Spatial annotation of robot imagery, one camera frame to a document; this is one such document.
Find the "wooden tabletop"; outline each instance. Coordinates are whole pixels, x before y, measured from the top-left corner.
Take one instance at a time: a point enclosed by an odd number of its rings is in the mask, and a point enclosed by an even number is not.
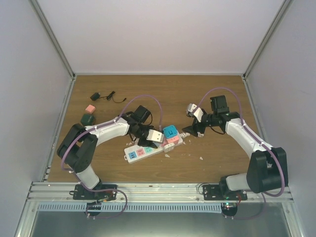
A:
[[[117,116],[128,101],[141,94],[156,97],[163,109],[163,126],[175,125],[181,131],[192,124],[193,119],[186,116],[189,103],[198,104],[210,89],[224,86],[232,89],[240,98],[243,116],[247,124],[257,132],[255,120],[248,96],[238,76],[78,76],[74,86],[59,142],[75,123],[80,122],[85,108],[91,104],[96,107],[93,113],[96,123],[102,123]],[[115,91],[113,101],[99,99],[91,101],[94,92],[107,96]],[[238,111],[234,96],[225,90],[210,93],[202,108],[211,113],[209,98],[226,95],[230,111]],[[159,107],[148,97],[134,101],[128,111],[134,111],[139,105],[145,106],[153,114],[153,125],[158,127]],[[249,158],[237,142],[227,134],[219,135],[207,128],[203,138],[193,136],[184,139],[186,145],[180,145],[169,152],[146,158],[133,164],[124,160],[124,149],[130,143],[129,136],[117,137],[97,147],[92,167],[103,182],[218,182],[222,176],[245,173]],[[61,159],[55,155],[48,180],[51,182],[75,181],[72,174],[62,171]]]

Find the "white wall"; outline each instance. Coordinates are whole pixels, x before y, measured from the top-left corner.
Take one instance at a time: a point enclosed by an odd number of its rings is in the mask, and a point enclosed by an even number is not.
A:
[[[1,1],[0,32],[0,230],[11,237],[47,163],[70,77],[28,1]]]
[[[315,236],[316,1],[294,1],[248,78],[269,141],[287,152],[289,186]]]
[[[75,73],[241,74],[282,0],[39,0]]]

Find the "dark green block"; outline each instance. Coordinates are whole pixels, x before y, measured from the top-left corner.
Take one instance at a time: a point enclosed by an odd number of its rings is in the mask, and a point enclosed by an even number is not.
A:
[[[89,125],[94,125],[95,124],[95,117],[90,114],[84,114],[81,118],[81,124],[83,126],[89,126]]]

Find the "brown wooden surface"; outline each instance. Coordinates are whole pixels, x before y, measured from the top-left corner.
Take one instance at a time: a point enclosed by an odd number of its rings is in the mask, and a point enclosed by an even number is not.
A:
[[[189,103],[198,104],[210,89],[225,86],[237,93],[241,100],[244,119],[257,131],[247,93],[241,77],[238,76],[79,76],[70,98],[59,143],[75,123],[80,122],[84,109],[94,105],[96,122],[101,123],[117,116],[128,101],[137,95],[155,96],[163,108],[163,126],[175,125],[178,130],[192,124],[193,119],[186,117]],[[94,92],[102,96],[116,91],[117,101],[127,98],[126,102],[116,104],[113,101],[99,99],[91,101]],[[230,92],[218,90],[207,96],[202,104],[211,112],[209,97],[225,94],[230,111],[238,111],[235,98]],[[139,105],[149,109],[154,117],[153,125],[158,126],[159,107],[150,98],[143,97],[134,101],[128,111],[134,111]],[[218,182],[224,175],[247,171],[249,158],[237,142],[230,136],[219,135],[209,128],[203,138],[193,136],[184,139],[186,145],[176,147],[169,152],[169,158],[161,153],[150,158],[128,164],[124,160],[124,149],[130,142],[129,136],[117,137],[97,147],[92,166],[104,182]],[[61,159],[53,159],[49,181],[75,181],[72,174],[62,171]]]

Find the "pink block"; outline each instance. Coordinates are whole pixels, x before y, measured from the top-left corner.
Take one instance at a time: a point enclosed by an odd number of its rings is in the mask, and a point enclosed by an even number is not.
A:
[[[179,142],[179,136],[177,135],[177,136],[171,137],[171,138],[167,139],[167,142],[168,142],[168,144],[173,142],[175,145],[177,145]]]
[[[87,108],[85,108],[85,111],[88,114],[92,114],[95,111],[95,107],[93,105],[89,105]]]

